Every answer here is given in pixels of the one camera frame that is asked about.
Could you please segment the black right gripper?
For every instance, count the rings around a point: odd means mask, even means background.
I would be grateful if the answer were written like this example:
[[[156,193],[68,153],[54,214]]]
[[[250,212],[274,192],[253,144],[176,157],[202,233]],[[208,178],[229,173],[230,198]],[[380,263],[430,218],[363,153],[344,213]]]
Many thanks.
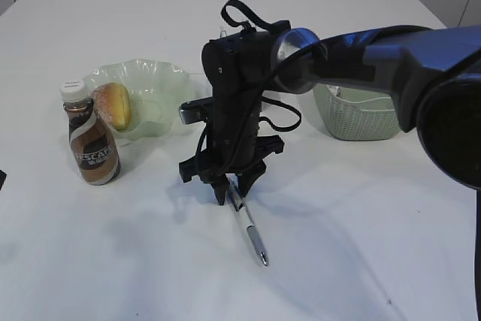
[[[271,73],[276,39],[269,32],[239,32],[203,47],[201,61],[212,86],[213,117],[205,123],[206,146],[181,162],[179,172],[183,182],[197,176],[210,184],[218,205],[225,204],[228,174],[237,175],[237,189],[244,198],[265,173],[265,157],[283,151],[280,137],[258,135],[259,90]]]

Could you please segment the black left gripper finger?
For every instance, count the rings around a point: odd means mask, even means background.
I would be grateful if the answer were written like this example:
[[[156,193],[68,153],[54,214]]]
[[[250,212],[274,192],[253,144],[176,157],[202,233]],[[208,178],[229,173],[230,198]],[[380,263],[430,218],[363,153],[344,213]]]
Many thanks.
[[[6,173],[0,170],[0,189],[2,189],[6,180]]]

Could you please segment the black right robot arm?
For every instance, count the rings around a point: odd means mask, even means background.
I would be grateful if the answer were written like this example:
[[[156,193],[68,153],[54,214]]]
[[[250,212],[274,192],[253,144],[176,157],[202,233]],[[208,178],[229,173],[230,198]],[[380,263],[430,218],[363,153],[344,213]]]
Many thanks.
[[[180,106],[185,124],[203,122],[195,155],[180,163],[225,201],[227,176],[247,194],[283,151],[259,136],[264,92],[303,94],[327,84],[381,92],[404,132],[416,130],[431,161],[453,180],[480,188],[480,28],[390,26],[319,39],[305,28],[244,29],[211,40],[201,54],[212,95]]]

